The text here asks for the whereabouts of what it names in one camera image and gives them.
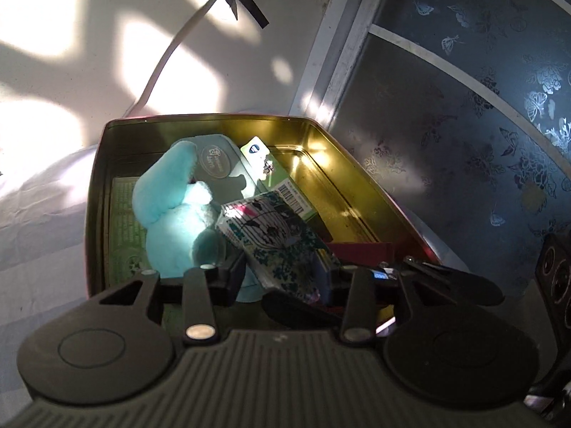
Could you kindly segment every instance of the black circular pad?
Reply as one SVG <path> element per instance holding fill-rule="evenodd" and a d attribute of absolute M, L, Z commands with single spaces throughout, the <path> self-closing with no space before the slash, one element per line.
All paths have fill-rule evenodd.
<path fill-rule="evenodd" d="M 472 305 L 421 312 L 384 346 L 388 367 L 408 389 L 456 409 L 523 400 L 539 367 L 530 338 Z"/>
<path fill-rule="evenodd" d="M 125 339 L 105 328 L 75 331 L 59 344 L 59 357 L 77 368 L 105 367 L 125 352 Z"/>
<path fill-rule="evenodd" d="M 34 397 L 104 404 L 149 387 L 172 358 L 168 334 L 140 310 L 88 302 L 28 337 L 18 370 Z"/>

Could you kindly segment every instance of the ribbed black surface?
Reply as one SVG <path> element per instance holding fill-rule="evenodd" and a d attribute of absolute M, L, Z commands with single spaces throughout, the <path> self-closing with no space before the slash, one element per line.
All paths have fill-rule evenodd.
<path fill-rule="evenodd" d="M 175 372 L 142 396 L 92 409 L 34 402 L 9 428 L 182 427 L 532 428 L 523 404 L 454 412 L 419 401 L 369 350 L 326 331 L 233 331 L 193 348 Z"/>

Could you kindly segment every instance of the white wall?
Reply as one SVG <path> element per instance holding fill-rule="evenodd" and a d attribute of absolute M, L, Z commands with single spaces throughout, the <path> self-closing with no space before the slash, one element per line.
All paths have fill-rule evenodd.
<path fill-rule="evenodd" d="M 96 143 L 202 1 L 0 0 L 0 172 Z M 221 0 L 145 114 L 288 113 L 328 0 L 255 1 L 270 24 L 261 30 L 240 5 L 239 21 L 226 20 Z"/>

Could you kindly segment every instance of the white cable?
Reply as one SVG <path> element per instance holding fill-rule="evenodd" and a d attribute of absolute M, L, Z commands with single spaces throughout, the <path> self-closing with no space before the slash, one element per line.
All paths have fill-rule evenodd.
<path fill-rule="evenodd" d="M 172 41 L 168 48 L 165 50 L 164 54 L 162 55 L 161 59 L 159 60 L 158 64 L 155 67 L 155 70 L 152 71 L 152 74 L 141 93 L 139 99 L 131 106 L 123 117 L 134 117 L 136 116 L 143 107 L 147 104 L 148 99 L 151 96 L 152 89 L 155 88 L 156 81 L 159 79 L 161 72 L 165 68 L 168 59 L 174 53 L 178 45 L 180 45 L 190 31 L 196 27 L 196 25 L 204 18 L 206 13 L 212 8 L 212 5 L 216 2 L 216 0 L 208 0 L 201 8 L 197 9 L 195 14 L 193 14 L 190 19 L 186 22 L 186 24 L 178 31 L 178 33 L 172 38 Z"/>

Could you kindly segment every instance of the barcode label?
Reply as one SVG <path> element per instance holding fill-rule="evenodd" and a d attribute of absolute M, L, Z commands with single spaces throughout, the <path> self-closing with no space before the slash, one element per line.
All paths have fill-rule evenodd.
<path fill-rule="evenodd" d="M 311 211 L 310 204 L 300 194 L 289 178 L 278 184 L 275 190 L 280 194 L 289 207 L 300 217 Z"/>

